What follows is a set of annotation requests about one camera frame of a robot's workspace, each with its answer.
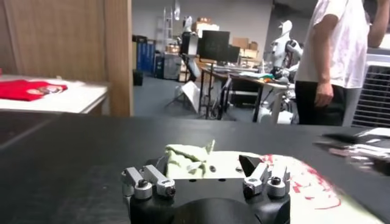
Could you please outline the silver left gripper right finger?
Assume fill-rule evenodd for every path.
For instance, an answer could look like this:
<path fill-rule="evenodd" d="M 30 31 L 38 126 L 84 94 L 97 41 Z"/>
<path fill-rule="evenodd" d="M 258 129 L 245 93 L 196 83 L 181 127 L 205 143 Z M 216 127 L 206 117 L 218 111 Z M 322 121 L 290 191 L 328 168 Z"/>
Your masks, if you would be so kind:
<path fill-rule="evenodd" d="M 243 194 L 252 198 L 266 191 L 271 198 L 283 198 L 290 192 L 290 172 L 286 165 L 274 163 L 272 169 L 261 159 L 240 155 L 239 162 L 245 174 Z"/>

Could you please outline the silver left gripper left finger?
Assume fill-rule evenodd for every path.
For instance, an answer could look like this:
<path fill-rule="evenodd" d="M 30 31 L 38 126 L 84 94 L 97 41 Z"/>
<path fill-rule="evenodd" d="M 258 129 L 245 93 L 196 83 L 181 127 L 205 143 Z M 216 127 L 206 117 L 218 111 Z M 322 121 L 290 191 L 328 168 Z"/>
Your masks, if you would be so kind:
<path fill-rule="evenodd" d="M 176 196 L 176 182 L 163 175 L 154 165 L 148 164 L 141 170 L 127 167 L 121 172 L 122 196 L 148 200 L 157 194 L 168 200 Z"/>

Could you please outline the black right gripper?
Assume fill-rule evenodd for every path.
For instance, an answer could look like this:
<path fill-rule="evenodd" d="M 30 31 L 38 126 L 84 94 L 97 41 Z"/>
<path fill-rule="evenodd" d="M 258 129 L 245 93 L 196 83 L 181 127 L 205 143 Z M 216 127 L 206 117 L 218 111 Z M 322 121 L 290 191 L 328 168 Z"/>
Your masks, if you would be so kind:
<path fill-rule="evenodd" d="M 389 175 L 389 128 L 372 128 L 351 135 L 326 133 L 314 145 L 365 172 Z"/>

